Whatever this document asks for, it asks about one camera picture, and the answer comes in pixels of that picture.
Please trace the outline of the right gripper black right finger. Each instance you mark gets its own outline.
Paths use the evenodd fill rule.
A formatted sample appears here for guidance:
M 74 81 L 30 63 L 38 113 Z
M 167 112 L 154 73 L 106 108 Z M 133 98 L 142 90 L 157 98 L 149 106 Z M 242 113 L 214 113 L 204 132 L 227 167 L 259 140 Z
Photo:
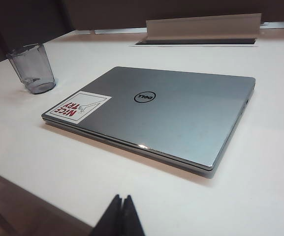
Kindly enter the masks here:
M 131 195 L 124 199 L 122 207 L 122 235 L 145 236 Z

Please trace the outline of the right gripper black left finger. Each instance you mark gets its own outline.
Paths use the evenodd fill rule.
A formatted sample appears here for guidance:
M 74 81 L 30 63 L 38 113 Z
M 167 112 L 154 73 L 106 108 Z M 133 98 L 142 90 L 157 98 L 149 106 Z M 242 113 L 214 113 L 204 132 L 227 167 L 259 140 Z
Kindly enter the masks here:
M 101 216 L 96 226 L 92 229 L 91 236 L 119 236 L 121 223 L 120 213 L 122 199 L 117 194 Z

